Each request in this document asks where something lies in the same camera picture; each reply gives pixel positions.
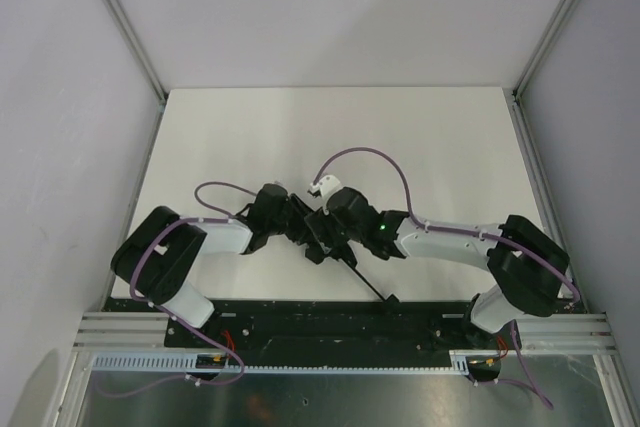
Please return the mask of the black folding umbrella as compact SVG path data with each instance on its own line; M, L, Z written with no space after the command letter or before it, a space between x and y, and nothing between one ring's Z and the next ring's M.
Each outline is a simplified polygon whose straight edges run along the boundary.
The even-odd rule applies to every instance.
M331 231L320 231L320 233L309 230L304 234L306 242L305 257L312 263L319 265L327 259L342 262L348 269L356 275L366 287L374 293L378 300L384 303L396 302L394 294L385 297L358 268L358 261L354 251L349 245L349 240L340 235L335 235Z

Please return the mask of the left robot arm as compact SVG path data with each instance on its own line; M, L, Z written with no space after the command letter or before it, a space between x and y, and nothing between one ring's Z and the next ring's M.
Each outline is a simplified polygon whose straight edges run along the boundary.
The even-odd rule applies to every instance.
M250 255L283 235L305 247L305 257L324 259L305 218L313 213L298 196L279 184L266 183L252 202L223 218L182 217L158 206L118 248L111 270L130 288L134 300L151 304L194 328L213 315L214 304L187 281L202 255Z

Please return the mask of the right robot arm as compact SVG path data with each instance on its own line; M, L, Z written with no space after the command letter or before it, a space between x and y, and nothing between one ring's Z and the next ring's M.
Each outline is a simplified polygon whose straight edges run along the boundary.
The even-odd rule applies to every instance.
M467 322L496 334L526 317L546 318L559 307L569 256L529 219L501 224L433 223L408 211L376 210L359 191L342 187L322 197L323 215L341 239L379 259L430 258L485 271L494 285L471 301Z

